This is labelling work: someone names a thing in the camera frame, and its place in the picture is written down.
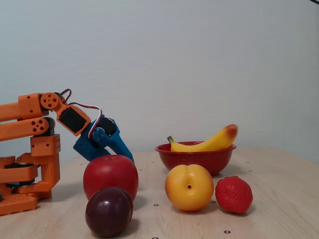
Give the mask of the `blue gripper black motor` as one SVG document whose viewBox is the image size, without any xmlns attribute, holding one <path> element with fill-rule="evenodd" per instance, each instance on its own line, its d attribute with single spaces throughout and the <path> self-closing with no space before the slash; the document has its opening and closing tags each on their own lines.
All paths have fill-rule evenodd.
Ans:
<svg viewBox="0 0 319 239">
<path fill-rule="evenodd" d="M 92 161 L 98 157 L 110 155 L 110 152 L 106 149 L 106 147 L 109 147 L 117 155 L 123 155 L 134 163 L 133 155 L 122 141 L 115 121 L 102 115 L 102 119 L 96 125 L 91 138 L 89 138 L 88 134 L 94 123 L 95 121 L 88 124 L 73 148 L 82 157 Z"/>
</svg>

